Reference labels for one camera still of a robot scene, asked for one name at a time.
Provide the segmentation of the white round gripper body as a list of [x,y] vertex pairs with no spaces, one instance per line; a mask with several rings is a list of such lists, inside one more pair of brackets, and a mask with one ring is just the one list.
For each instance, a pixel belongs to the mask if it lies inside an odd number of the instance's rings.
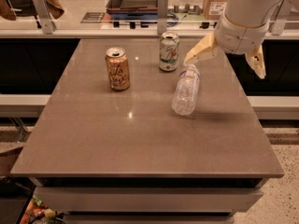
[[263,37],[269,27],[269,22],[250,27],[238,25],[221,16],[214,30],[217,45],[226,53],[242,55],[258,49],[263,43]]

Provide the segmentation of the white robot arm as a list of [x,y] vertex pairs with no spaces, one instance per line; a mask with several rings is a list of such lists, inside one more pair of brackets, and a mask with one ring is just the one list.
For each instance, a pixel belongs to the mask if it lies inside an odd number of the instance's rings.
[[[228,0],[213,33],[202,38],[185,56],[184,65],[226,53],[245,55],[249,67],[264,79],[263,38],[270,18],[283,0]],[[299,8],[299,0],[286,0]]]

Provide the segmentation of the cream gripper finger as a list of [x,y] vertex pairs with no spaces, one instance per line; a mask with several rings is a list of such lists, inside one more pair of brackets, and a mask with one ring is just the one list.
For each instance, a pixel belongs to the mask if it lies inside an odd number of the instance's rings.
[[198,62],[212,59],[217,55],[218,44],[214,33],[202,38],[189,52],[184,59],[184,65],[196,64]]
[[247,52],[245,58],[249,67],[255,72],[258,78],[264,79],[266,71],[263,58],[263,47],[260,46],[257,49]]

